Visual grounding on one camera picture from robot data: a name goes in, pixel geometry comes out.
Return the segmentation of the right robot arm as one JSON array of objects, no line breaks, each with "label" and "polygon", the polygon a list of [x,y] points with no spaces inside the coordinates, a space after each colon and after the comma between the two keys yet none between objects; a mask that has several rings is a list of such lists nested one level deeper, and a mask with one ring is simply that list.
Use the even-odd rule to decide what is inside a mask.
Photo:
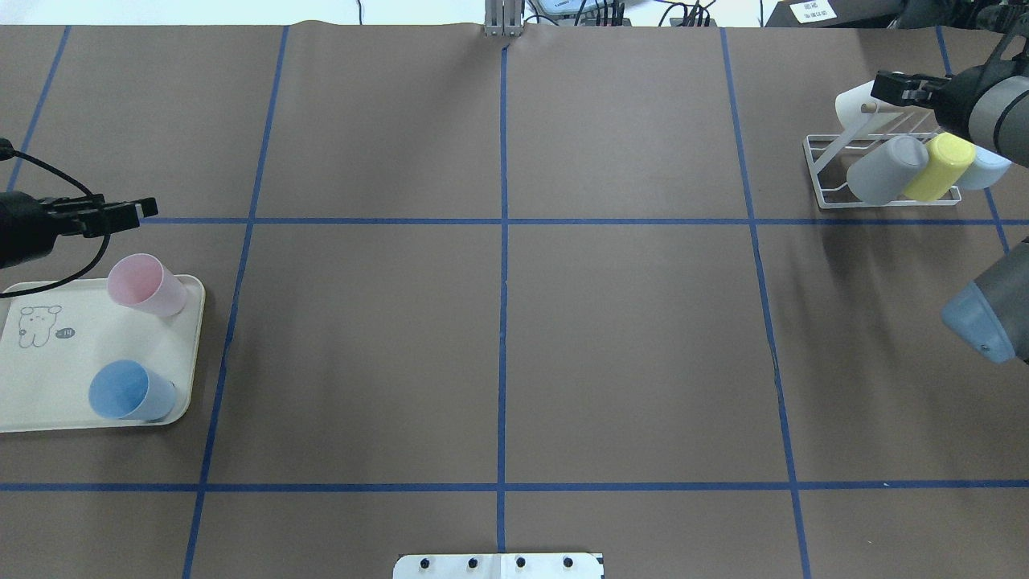
[{"label": "right robot arm", "polygon": [[[871,95],[897,107],[930,109],[942,131],[987,153],[1027,165],[1027,74],[1021,59],[985,64],[956,76],[922,76],[879,70]],[[993,220],[990,234],[1000,253],[977,277],[952,278],[954,266],[944,249],[934,249],[925,266],[916,267],[915,289],[903,302],[929,298],[941,309],[938,326],[993,363],[1027,362],[1027,242],[1014,242]]]}]

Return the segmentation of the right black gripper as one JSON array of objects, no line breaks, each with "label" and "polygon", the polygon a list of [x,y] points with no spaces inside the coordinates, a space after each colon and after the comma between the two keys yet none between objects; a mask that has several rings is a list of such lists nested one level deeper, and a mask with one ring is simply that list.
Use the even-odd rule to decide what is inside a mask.
[{"label": "right black gripper", "polygon": [[872,81],[871,98],[896,107],[933,109],[945,132],[969,137],[968,118],[978,99],[1013,76],[1027,76],[1027,61],[998,61],[943,77],[878,71]]}]

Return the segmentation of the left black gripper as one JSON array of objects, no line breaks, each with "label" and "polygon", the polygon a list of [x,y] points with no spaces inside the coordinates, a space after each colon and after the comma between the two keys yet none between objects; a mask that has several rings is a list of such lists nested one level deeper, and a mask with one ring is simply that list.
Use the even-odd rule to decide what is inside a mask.
[{"label": "left black gripper", "polygon": [[77,202],[70,198],[37,200],[21,191],[1,194],[1,267],[15,267],[46,257],[59,236],[98,238],[139,228],[143,220],[158,215],[155,198],[102,203],[81,210],[72,223]]}]

